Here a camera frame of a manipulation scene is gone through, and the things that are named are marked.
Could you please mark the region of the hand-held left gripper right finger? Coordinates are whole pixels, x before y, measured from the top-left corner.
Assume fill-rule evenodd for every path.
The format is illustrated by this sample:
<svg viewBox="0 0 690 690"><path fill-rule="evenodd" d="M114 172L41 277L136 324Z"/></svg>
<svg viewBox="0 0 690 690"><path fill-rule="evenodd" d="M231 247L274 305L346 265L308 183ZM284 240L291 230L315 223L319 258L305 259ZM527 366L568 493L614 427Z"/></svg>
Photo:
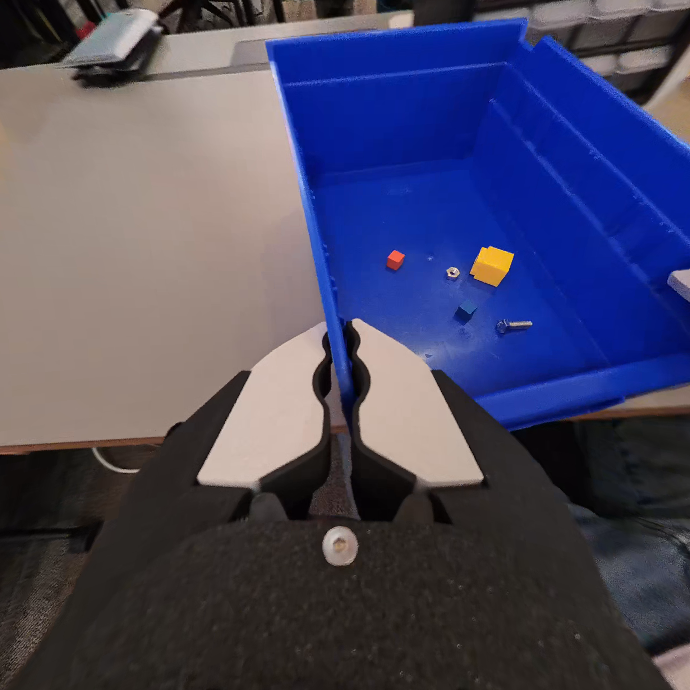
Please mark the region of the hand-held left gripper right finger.
<svg viewBox="0 0 690 690"><path fill-rule="evenodd" d="M353 411L364 450L403 470L414 492L480 485L484 474L427 363L362 319L351 326L352 363L368 374Z"/></svg>

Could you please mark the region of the blue plastic bin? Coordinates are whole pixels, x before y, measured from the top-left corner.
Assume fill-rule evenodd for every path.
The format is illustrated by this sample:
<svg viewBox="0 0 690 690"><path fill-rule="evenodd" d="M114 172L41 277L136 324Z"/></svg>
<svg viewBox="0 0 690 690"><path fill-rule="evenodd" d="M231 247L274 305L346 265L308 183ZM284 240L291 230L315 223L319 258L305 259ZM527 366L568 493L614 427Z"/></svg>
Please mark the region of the blue plastic bin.
<svg viewBox="0 0 690 690"><path fill-rule="evenodd" d="M689 267L689 146L525 31L266 44L347 410L355 318L509 429L689 383L689 303L667 285ZM488 246L515 255L496 288L469 274ZM478 308L461 323L466 299ZM533 326L501 335L501 319Z"/></svg>

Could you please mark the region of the grey power bank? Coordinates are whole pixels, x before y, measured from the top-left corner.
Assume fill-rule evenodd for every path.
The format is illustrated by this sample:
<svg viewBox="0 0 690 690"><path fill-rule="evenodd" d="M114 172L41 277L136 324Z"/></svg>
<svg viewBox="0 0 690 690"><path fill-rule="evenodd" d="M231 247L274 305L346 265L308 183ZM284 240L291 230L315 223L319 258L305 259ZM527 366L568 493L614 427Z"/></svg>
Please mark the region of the grey power bank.
<svg viewBox="0 0 690 690"><path fill-rule="evenodd" d="M163 31L151 10L120 10L100 22L57 66L85 87L132 82L143 75Z"/></svg>

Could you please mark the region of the yellow plastic block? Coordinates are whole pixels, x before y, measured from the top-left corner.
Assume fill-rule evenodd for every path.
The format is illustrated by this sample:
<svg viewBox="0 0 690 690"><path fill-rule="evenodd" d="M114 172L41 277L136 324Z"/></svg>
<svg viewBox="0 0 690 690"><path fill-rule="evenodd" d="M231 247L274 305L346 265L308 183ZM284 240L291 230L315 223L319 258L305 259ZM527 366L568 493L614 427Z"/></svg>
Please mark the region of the yellow plastic block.
<svg viewBox="0 0 690 690"><path fill-rule="evenodd" d="M510 271L514 256L494 246L482 247L469 274L474 280L496 288Z"/></svg>

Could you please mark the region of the person's white shirt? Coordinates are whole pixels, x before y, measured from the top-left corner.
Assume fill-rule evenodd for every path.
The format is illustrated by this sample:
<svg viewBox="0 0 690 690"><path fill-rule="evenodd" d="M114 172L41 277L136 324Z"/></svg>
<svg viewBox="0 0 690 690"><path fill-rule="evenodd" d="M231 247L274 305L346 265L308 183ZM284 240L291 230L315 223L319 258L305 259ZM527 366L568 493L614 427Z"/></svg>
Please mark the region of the person's white shirt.
<svg viewBox="0 0 690 690"><path fill-rule="evenodd" d="M653 662L673 689L689 689L689 647L683 644L653 657Z"/></svg>

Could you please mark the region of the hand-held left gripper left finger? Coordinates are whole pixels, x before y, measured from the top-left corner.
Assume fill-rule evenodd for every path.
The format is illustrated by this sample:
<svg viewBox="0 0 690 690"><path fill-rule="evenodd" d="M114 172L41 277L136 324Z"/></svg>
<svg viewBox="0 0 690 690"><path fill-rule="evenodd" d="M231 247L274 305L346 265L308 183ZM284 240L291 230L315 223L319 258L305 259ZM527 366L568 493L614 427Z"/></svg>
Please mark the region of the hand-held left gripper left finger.
<svg viewBox="0 0 690 690"><path fill-rule="evenodd" d="M197 474L200 485L258 491L317 446L325 411L313 381L326 359L326 334L320 322L254 365Z"/></svg>

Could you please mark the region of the person's blue jeans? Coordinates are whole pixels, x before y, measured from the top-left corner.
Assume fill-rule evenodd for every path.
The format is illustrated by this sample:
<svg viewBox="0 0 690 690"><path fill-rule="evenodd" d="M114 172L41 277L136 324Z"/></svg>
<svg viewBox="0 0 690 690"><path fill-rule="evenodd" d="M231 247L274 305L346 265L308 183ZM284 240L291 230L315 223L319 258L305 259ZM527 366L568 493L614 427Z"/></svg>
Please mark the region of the person's blue jeans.
<svg viewBox="0 0 690 690"><path fill-rule="evenodd" d="M587 499L569 506L652 656L689 643L689 417L578 422Z"/></svg>

